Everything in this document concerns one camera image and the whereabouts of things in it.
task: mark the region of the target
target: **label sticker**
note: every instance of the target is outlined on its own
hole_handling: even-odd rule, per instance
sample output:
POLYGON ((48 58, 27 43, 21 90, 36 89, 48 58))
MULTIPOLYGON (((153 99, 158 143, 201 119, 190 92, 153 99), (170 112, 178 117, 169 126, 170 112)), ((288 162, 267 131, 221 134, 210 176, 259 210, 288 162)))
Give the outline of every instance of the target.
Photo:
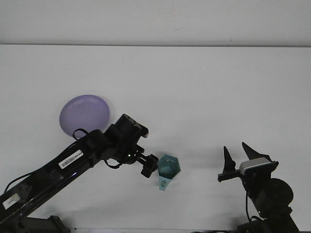
POLYGON ((73 153, 68 158, 64 159, 62 162, 60 162, 58 165, 61 169, 64 169, 65 167, 69 166, 71 163, 73 163, 75 160, 80 158, 83 155, 83 152, 81 150, 77 150, 75 153, 73 153))
POLYGON ((15 193, 13 196, 11 196, 8 200, 6 200, 3 204, 4 208, 7 210, 12 205, 14 205, 16 202, 20 200, 20 197, 17 193, 15 193))

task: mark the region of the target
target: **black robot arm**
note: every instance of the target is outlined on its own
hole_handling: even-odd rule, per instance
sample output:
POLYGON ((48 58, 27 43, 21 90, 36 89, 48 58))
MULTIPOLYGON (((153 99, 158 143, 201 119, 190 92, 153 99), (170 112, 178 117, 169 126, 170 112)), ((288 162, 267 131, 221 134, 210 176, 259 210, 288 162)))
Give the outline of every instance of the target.
POLYGON ((290 216, 289 204, 294 198, 292 189, 284 181, 271 178, 278 161, 272 161, 269 155, 260 154, 245 143, 242 146, 249 160, 241 163, 240 169, 235 169, 235 162, 224 147, 225 166, 218 181, 239 177, 263 220, 249 219, 238 227, 238 233, 299 233, 290 216))
MULTIPOLYGON (((0 233, 41 232, 31 230, 36 226, 26 229, 25 225, 31 221, 32 225, 44 227, 50 224, 51 219, 48 223, 46 219, 27 216, 101 160, 106 163, 109 159, 117 160, 118 166, 110 166, 112 168, 139 161, 143 165, 142 175, 149 178, 157 169, 158 158, 144 156, 144 149, 137 145, 139 138, 147 135, 146 127, 123 114, 105 133, 94 130, 75 141, 52 161, 0 196, 0 233)), ((55 231, 54 227, 44 229, 49 233, 62 232, 56 228, 55 231)))

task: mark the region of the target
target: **teal cup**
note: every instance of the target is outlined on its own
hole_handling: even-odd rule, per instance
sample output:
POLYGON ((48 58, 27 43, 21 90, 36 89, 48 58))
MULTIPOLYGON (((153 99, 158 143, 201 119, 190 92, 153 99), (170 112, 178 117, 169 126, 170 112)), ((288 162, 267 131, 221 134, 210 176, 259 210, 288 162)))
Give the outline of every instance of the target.
POLYGON ((165 190, 172 179, 180 172, 180 166, 178 159, 170 155, 164 155, 159 162, 158 173, 159 173, 159 187, 161 190, 165 190))

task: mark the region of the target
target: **white wall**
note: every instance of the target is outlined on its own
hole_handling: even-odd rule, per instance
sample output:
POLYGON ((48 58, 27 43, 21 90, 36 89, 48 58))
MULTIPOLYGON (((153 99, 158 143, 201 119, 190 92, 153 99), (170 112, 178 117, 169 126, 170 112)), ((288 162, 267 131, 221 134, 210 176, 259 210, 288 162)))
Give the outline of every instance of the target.
POLYGON ((1 0, 0 42, 311 46, 309 0, 1 0))
POLYGON ((245 141, 280 162, 272 176, 292 187, 292 217, 311 229, 311 48, 1 45, 0 54, 0 190, 73 142, 59 113, 87 93, 109 100, 111 123, 127 113, 148 127, 146 154, 181 166, 163 192, 139 163, 98 163, 32 216, 84 228, 234 229, 247 221, 245 191, 217 174, 225 145, 237 167, 247 160, 245 141))

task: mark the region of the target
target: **purple plate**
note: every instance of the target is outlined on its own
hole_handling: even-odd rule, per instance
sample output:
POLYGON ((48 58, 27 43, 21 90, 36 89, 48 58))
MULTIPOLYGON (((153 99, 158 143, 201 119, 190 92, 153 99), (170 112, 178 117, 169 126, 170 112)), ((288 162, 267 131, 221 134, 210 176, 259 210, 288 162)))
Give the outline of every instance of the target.
MULTIPOLYGON (((62 130, 72 136, 76 129, 103 130, 109 123, 110 111, 108 104, 100 97, 82 95, 70 100, 59 115, 62 130)), ((76 132, 76 137, 83 137, 83 132, 76 132)))

